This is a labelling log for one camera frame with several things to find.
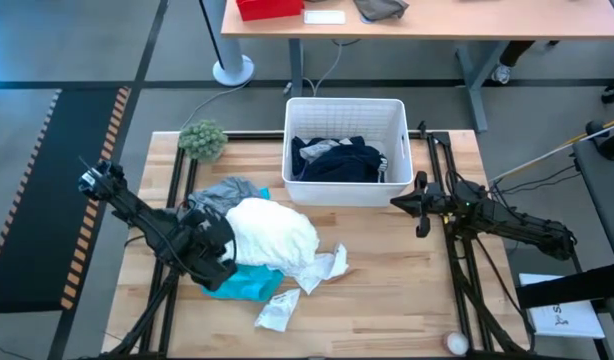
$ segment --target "gray cloth on desk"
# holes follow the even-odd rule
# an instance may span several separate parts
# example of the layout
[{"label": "gray cloth on desk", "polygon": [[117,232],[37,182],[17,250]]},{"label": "gray cloth on desk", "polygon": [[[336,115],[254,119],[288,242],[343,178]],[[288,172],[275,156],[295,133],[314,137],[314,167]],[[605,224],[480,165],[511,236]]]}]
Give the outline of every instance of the gray cloth on desk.
[{"label": "gray cloth on desk", "polygon": [[369,20],[376,21],[396,16],[403,17],[409,4],[403,0],[354,0],[358,11]]},{"label": "gray cloth on desk", "polygon": [[249,197],[262,198],[260,190],[251,181],[239,177],[227,177],[220,183],[203,191],[189,194],[189,200],[194,202],[194,208],[209,205],[220,214],[225,215],[229,209],[236,207],[243,199]]}]

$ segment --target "green plant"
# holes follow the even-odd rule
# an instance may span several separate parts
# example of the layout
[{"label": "green plant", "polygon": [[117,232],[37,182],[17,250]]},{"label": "green plant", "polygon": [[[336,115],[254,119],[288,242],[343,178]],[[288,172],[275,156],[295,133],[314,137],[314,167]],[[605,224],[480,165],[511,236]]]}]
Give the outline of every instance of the green plant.
[{"label": "green plant", "polygon": [[201,120],[180,133],[178,147],[192,159],[216,161],[227,143],[227,135],[213,120]]}]

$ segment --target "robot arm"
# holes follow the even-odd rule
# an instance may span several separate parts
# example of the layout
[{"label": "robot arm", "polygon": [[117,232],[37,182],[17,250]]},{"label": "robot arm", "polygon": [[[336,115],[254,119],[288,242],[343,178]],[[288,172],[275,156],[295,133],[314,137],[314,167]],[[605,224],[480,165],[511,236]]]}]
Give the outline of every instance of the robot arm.
[{"label": "robot arm", "polygon": [[179,220],[174,212],[154,210],[127,189],[121,166],[102,161],[86,171],[78,189],[93,200],[107,201],[113,214],[145,234],[147,245],[158,259],[210,291],[236,271],[234,259],[219,260],[234,232],[211,207],[191,209]]},{"label": "robot arm", "polygon": [[488,198],[483,187],[470,181],[457,181],[449,191],[450,195],[446,195],[437,183],[427,184],[427,174],[419,171],[414,191],[392,199],[391,203],[413,217],[420,217],[418,237],[429,233],[427,214],[431,213],[447,216],[456,234],[473,237],[485,232],[534,245],[559,260],[572,256],[573,235],[562,223],[509,209]]}]

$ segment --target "desk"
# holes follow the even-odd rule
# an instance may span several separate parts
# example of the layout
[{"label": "desk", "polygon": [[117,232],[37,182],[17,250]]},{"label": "desk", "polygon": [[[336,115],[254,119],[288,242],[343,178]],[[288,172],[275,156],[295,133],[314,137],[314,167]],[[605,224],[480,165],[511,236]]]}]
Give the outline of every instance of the desk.
[{"label": "desk", "polygon": [[292,96],[302,95],[303,58],[300,38],[407,38],[505,40],[484,49],[472,64],[467,45],[457,56],[465,79],[475,129],[487,130],[480,88],[508,40],[612,39],[614,8],[610,0],[408,0],[401,19],[364,24],[352,0],[305,2],[306,10],[341,10],[344,25],[305,25],[302,16],[243,22],[236,0],[227,0],[222,35],[289,38]]},{"label": "desk", "polygon": [[[485,184],[474,133],[450,134],[460,173]],[[152,136],[138,195],[153,207],[165,205],[177,139],[176,132]],[[415,169],[431,175],[426,142],[412,140],[411,144]],[[332,251],[337,242],[345,244],[349,251],[348,272],[321,284],[310,296],[302,293],[285,333],[254,328],[263,304],[208,298],[185,276],[178,288],[168,357],[450,356],[442,337],[449,331],[458,331],[459,324],[440,219],[431,218],[430,235],[417,239],[416,220],[393,206],[294,205],[281,178],[281,158],[282,144],[278,140],[230,141],[216,164],[197,168],[195,189],[230,175],[268,187],[272,200],[309,217],[321,240],[319,251]],[[177,203],[183,196],[184,184],[181,185]],[[512,289],[502,240],[488,235],[482,240],[507,287]],[[522,320],[477,246],[475,258],[487,306],[512,338],[526,347]],[[107,327],[109,334],[123,337],[145,308],[153,266],[154,257],[144,242],[136,241],[126,248]],[[296,287],[293,280],[286,279],[278,292]],[[473,311],[470,320],[475,343],[480,344]],[[155,339],[161,323],[162,316],[157,316]],[[118,342],[107,336],[103,351]]]}]

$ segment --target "teal cloth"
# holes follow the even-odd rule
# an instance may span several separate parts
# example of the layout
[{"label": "teal cloth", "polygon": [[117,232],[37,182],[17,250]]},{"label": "teal cloth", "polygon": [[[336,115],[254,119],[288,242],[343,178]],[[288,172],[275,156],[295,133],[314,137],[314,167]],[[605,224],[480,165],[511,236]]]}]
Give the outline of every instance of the teal cloth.
[{"label": "teal cloth", "polygon": [[203,294],[217,299],[267,302],[283,282],[283,273],[267,266],[236,265],[236,273],[216,291],[201,286]]},{"label": "teal cloth", "polygon": [[269,195],[269,189],[268,188],[261,188],[260,189],[260,195],[263,197],[263,199],[265,200],[269,200],[271,199],[271,195]]}]

